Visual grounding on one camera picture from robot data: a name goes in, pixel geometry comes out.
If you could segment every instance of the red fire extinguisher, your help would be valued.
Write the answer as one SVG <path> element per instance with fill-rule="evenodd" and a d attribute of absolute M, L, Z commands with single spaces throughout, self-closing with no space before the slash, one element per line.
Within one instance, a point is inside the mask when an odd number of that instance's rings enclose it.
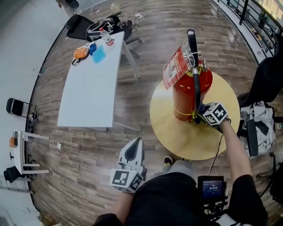
<path fill-rule="evenodd" d="M 195 32 L 187 30 L 188 43 L 193 53 L 194 65 L 173 86 L 174 115 L 182 121 L 192 121 L 198 116 L 200 103 L 212 84 L 212 72 L 202 57 L 199 59 Z"/>

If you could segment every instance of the wooden floor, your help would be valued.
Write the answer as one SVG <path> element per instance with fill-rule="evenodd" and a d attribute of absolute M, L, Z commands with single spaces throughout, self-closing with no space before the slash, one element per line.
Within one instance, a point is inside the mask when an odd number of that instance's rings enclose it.
<path fill-rule="evenodd" d="M 64 128 L 57 126 L 61 96 L 73 52 L 85 42 L 65 39 L 63 32 L 54 46 L 52 58 L 38 80 L 32 104 L 38 106 L 39 122 L 35 133 L 49 136 L 50 140 L 34 139 L 27 152 L 49 169 L 50 174 L 38 174 L 31 183 L 37 208 L 65 225 L 84 226 L 94 223 L 98 215 L 106 213 L 115 202 L 118 191 L 109 185 L 109 174 L 118 160 L 120 149 L 137 136 L 145 143 L 145 166 L 148 175 L 162 170 L 163 156 L 169 152 L 160 144 L 151 127 L 149 104 L 155 87 L 162 80 L 162 69 L 167 60 L 186 38 L 186 30 L 195 30 L 198 49 L 207 59 L 212 71 L 224 78 L 236 95 L 247 92 L 251 86 L 257 65 L 244 39 L 227 17 L 210 0 L 121 0 L 122 12 L 129 15 L 147 13 L 136 19 L 137 31 L 132 38 L 141 38 L 143 44 L 136 46 L 141 55 L 136 60 L 142 78 L 138 83 L 119 84 L 117 88 L 116 114 L 133 120 L 142 126 L 141 132 L 126 128 L 112 128 L 107 132 L 87 128 Z M 99 13 L 86 11 L 83 15 L 95 21 L 110 15 L 109 2 L 102 4 Z M 122 58 L 119 76 L 131 77 L 132 70 Z M 79 108 L 80 103 L 73 103 Z M 283 114 L 283 96 L 272 103 L 276 114 Z M 77 120 L 84 117 L 84 109 Z M 277 132 L 272 149 L 278 161 L 283 159 L 281 141 L 283 132 Z M 198 175 L 207 174 L 212 159 L 193 161 Z M 251 160 L 254 176 L 270 172 L 272 159 L 266 155 Z M 211 175 L 224 175 L 231 194 L 231 178 L 226 152 L 216 159 Z M 267 180 L 257 180 L 256 187 L 262 191 Z M 279 206 L 269 194 L 262 198 L 274 219 Z"/>

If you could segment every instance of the round wooden table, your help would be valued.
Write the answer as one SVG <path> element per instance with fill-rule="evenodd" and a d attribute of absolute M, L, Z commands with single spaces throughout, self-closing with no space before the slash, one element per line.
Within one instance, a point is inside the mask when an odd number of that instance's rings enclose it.
<path fill-rule="evenodd" d="M 228 111 L 231 125 L 237 132 L 240 108 L 231 86 L 219 75 L 213 74 L 211 88 L 203 103 L 220 102 Z M 150 103 L 150 119 L 159 141 L 170 152 L 186 159 L 204 160 L 215 156 L 222 134 L 201 122 L 199 125 L 178 120 L 173 114 L 172 87 L 165 89 L 163 81 L 156 87 Z M 219 153 L 226 149 L 222 138 Z"/>

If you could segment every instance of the camera screen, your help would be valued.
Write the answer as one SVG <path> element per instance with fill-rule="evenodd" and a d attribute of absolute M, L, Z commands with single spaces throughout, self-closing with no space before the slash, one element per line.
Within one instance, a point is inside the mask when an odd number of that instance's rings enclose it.
<path fill-rule="evenodd" d="M 223 196 L 223 181 L 203 181 L 203 198 L 217 198 Z"/>

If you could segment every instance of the white table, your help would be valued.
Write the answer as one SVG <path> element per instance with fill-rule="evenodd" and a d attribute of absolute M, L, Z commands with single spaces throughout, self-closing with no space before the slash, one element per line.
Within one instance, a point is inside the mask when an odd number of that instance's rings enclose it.
<path fill-rule="evenodd" d="M 121 51 L 133 68 L 134 77 L 141 77 L 141 74 L 123 40 L 124 32 L 111 37 L 113 46 L 107 46 L 103 39 L 96 41 L 97 48 L 102 45 L 106 53 L 101 62 L 94 63 L 92 56 L 88 56 L 78 65 L 71 65 L 61 99 L 58 126 L 106 130 L 117 124 L 141 131 L 137 124 L 115 115 Z"/>
<path fill-rule="evenodd" d="M 49 139 L 48 136 L 41 136 L 34 133 L 17 131 L 18 132 L 18 146 L 14 149 L 14 163 L 16 168 L 21 174 L 30 174 L 30 173 L 49 173 L 49 170 L 23 170 L 24 166 L 40 166 L 40 164 L 26 164 L 25 163 L 25 152 L 24 152 L 24 141 L 25 138 L 28 139 L 28 136 L 41 139 Z"/>

